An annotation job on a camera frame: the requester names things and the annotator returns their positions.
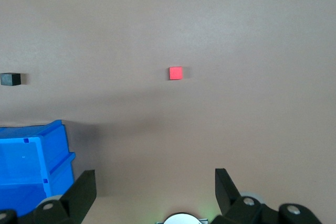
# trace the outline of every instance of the red cube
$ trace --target red cube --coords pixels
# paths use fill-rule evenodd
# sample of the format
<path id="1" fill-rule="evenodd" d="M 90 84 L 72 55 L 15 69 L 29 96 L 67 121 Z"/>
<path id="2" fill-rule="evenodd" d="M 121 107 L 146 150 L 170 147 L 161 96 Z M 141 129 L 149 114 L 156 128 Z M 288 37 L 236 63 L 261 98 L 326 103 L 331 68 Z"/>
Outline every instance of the red cube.
<path id="1" fill-rule="evenodd" d="M 182 80 L 183 79 L 183 68 L 182 67 L 170 67 L 169 68 L 169 78 L 171 80 Z"/>

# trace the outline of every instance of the black cube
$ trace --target black cube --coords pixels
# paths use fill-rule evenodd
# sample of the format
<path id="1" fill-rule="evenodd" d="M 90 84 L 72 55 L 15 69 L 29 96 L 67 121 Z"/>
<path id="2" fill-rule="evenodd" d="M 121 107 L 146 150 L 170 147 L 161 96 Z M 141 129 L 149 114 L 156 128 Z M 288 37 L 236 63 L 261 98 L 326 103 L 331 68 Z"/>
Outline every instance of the black cube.
<path id="1" fill-rule="evenodd" d="M 20 73 L 2 73 L 1 74 L 1 85 L 16 86 L 20 84 L 21 84 L 21 74 Z"/>

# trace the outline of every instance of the blue container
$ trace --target blue container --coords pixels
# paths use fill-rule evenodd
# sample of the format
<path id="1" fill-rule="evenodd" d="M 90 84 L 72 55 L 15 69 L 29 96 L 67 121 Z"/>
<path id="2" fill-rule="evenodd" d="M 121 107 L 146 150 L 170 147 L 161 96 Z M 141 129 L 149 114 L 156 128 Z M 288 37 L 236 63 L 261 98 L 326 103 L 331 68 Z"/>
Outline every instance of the blue container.
<path id="1" fill-rule="evenodd" d="M 22 216 L 43 199 L 64 194 L 74 183 L 74 158 L 61 120 L 0 128 L 0 209 Z"/>

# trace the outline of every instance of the white round object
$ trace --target white round object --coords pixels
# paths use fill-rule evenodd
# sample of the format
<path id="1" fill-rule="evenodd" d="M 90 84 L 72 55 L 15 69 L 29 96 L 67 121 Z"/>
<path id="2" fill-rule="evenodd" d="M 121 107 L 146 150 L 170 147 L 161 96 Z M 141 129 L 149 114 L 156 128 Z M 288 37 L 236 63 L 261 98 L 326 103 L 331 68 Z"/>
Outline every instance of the white round object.
<path id="1" fill-rule="evenodd" d="M 166 219 L 164 224 L 201 224 L 201 223 L 192 215 L 175 214 Z"/>

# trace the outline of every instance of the screw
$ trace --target screw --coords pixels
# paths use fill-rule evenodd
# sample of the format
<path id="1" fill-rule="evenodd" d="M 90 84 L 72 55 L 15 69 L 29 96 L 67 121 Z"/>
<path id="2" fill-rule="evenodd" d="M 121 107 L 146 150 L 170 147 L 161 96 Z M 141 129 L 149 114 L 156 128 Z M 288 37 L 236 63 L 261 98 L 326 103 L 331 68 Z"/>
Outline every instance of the screw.
<path id="1" fill-rule="evenodd" d="M 296 206 L 293 206 L 293 205 L 288 206 L 287 210 L 294 215 L 299 215 L 301 213 L 299 208 L 297 208 Z"/>
<path id="2" fill-rule="evenodd" d="M 43 206 L 43 210 L 49 210 L 50 208 L 52 208 L 54 206 L 53 203 L 48 203 L 46 205 Z"/>
<path id="3" fill-rule="evenodd" d="M 254 201 L 251 198 L 245 198 L 244 203 L 248 206 L 254 206 Z"/>
<path id="4" fill-rule="evenodd" d="M 0 220 L 6 219 L 7 214 L 5 214 L 4 212 L 2 214 L 0 214 Z"/>

